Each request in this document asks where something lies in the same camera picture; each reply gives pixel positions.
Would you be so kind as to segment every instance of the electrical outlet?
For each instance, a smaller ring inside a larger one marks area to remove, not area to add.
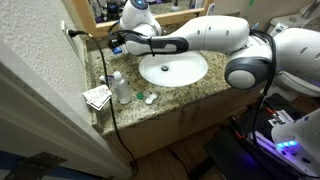
[[[76,43],[74,42],[74,40],[69,36],[68,34],[68,27],[66,25],[66,22],[62,21],[61,22],[61,30],[63,32],[63,34],[66,36],[66,38],[68,39],[72,49],[74,50],[74,52],[77,54],[77,56],[79,57],[79,52],[78,52],[78,48]]]

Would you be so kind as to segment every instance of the black cable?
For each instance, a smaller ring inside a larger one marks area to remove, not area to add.
[[[111,26],[110,26],[110,28],[108,29],[108,34],[110,34],[111,32],[112,32],[112,29],[117,25],[117,24],[119,24],[119,20],[118,21],[116,21],[115,23],[113,23]]]
[[[152,37],[150,37],[150,38],[148,39],[148,44],[149,44],[149,47],[150,47],[150,51],[151,51],[151,53],[152,53],[152,57],[154,57],[154,56],[155,56],[155,53],[153,52],[153,49],[152,49],[152,46],[151,46],[151,38],[152,38]]]
[[[183,163],[183,161],[179,158],[179,156],[178,156],[174,151],[172,151],[171,149],[169,149],[169,148],[166,148],[166,149],[170,152],[170,154],[171,154],[176,160],[178,160],[178,161],[182,164],[184,170],[186,171],[186,173],[187,173],[187,175],[188,175],[188,177],[189,177],[189,172],[188,172],[188,170],[187,170],[187,166]]]
[[[261,37],[265,37],[267,39],[267,41],[270,44],[271,47],[271,51],[272,51],[272,58],[271,58],[271,63],[270,63],[270,68],[269,68],[269,76],[267,79],[267,83],[266,86],[263,90],[262,95],[260,96],[258,103],[257,103],[257,109],[256,109],[256,113],[254,115],[254,119],[253,119],[253,123],[252,123],[252,139],[253,139],[253,144],[260,150],[260,147],[258,145],[257,142],[257,137],[256,137],[256,124],[257,124],[257,119],[258,119],[258,115],[259,115],[259,111],[263,105],[264,102],[264,98],[265,96],[267,96],[268,91],[271,87],[271,84],[273,82],[274,79],[274,75],[276,73],[276,67],[277,67],[277,62],[276,62],[276,44],[273,40],[273,37],[271,37],[269,34],[262,32],[262,31],[258,31],[258,30],[254,30],[252,29],[250,31],[250,34],[252,35],[256,35],[257,37],[261,38]]]
[[[103,52],[102,52],[102,48],[101,48],[101,46],[99,45],[98,41],[97,41],[95,38],[93,38],[91,34],[89,34],[89,33],[87,33],[87,32],[84,32],[84,31],[72,31],[72,30],[69,30],[69,31],[68,31],[68,34],[70,35],[70,37],[75,37],[76,35],[79,35],[79,34],[85,34],[85,35],[88,35],[88,36],[94,41],[94,43],[95,43],[96,46],[98,47],[99,52],[100,52],[100,55],[101,55],[102,64],[103,64],[103,70],[104,70],[105,82],[106,82],[107,86],[110,88],[109,82],[108,82],[108,72],[107,72],[106,61],[105,61],[105,59],[104,59]],[[123,143],[123,141],[122,141],[122,138],[121,138],[121,136],[120,136],[119,129],[118,129],[118,126],[117,126],[117,121],[116,121],[116,117],[115,117],[115,113],[114,113],[112,98],[109,99],[109,103],[110,103],[112,121],[113,121],[113,125],[114,125],[114,129],[115,129],[117,138],[118,138],[120,144],[122,145],[122,147],[130,154],[130,156],[131,156],[131,158],[132,158],[132,160],[133,160],[133,162],[132,162],[133,164],[130,164],[130,165],[131,165],[131,167],[132,167],[132,176],[135,177],[135,176],[137,176],[138,171],[139,171],[139,167],[138,167],[137,160],[136,160],[136,158],[134,157],[134,155],[132,154],[132,152],[129,150],[129,148],[128,148],[128,147]]]
[[[119,31],[116,31],[116,32],[111,32],[111,34],[122,34],[122,33],[131,33],[131,34],[135,34],[135,35],[138,35],[138,36],[145,36],[142,33],[139,33],[137,31],[133,31],[133,30],[119,30]]]

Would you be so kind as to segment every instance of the cabinet door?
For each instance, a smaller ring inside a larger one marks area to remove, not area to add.
[[[193,134],[238,115],[259,97],[259,91],[230,89],[195,104],[187,112],[182,134]]]
[[[182,111],[177,110],[121,130],[121,138],[135,158],[140,158],[179,139],[178,131],[180,128],[179,123],[181,123],[179,122],[181,121],[181,114]],[[120,151],[127,162],[131,161],[130,155],[123,149],[116,134],[106,138],[109,143],[116,146],[116,149]]]

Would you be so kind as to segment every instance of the mirror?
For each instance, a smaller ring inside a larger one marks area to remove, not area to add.
[[[202,8],[205,0],[147,0],[154,15]],[[97,24],[119,20],[125,0],[88,0]]]

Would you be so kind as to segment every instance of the soap bottle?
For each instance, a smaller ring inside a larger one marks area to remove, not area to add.
[[[113,87],[116,91],[118,100],[121,104],[127,104],[131,101],[131,94],[127,80],[122,77],[119,71],[113,73]]]

